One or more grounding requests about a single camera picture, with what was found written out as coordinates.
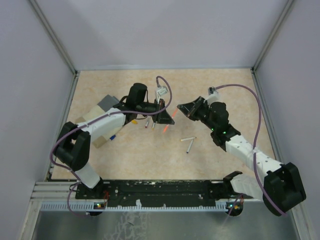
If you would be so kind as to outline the magenta marker pen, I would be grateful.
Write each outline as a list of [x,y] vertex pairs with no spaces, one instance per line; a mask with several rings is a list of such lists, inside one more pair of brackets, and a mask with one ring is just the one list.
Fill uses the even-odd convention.
[[146,129],[148,128],[148,126],[150,124],[150,119],[151,119],[150,117],[147,118],[146,123],[144,125],[144,128],[146,128]]

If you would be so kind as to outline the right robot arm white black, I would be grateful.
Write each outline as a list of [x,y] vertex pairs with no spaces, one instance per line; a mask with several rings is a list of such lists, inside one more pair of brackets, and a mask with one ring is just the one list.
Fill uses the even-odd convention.
[[190,120],[200,121],[211,130],[213,142],[225,152],[241,160],[255,177],[242,173],[230,176],[223,185],[229,198],[238,194],[259,199],[276,216],[291,210],[307,195],[298,168],[291,162],[283,164],[253,147],[229,122],[223,102],[208,103],[203,97],[179,104],[177,108]]

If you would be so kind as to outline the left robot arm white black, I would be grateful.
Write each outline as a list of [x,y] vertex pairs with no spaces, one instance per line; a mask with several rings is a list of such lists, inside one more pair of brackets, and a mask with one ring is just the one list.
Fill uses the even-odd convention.
[[112,137],[123,126],[137,119],[138,115],[150,116],[155,124],[173,125],[175,122],[166,111],[168,104],[162,98],[171,94],[171,88],[158,85],[155,100],[148,101],[148,88],[142,83],[134,83],[128,95],[108,111],[92,120],[63,125],[52,155],[57,157],[86,186],[86,192],[97,199],[103,195],[101,177],[89,163],[90,145],[98,138]]

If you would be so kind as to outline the orange pen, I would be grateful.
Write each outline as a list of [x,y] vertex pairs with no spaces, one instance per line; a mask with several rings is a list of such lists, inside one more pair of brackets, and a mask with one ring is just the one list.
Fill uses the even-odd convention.
[[167,124],[167,125],[164,127],[164,129],[163,129],[163,132],[162,132],[162,133],[165,133],[165,132],[168,130],[168,128],[169,128],[169,124]]

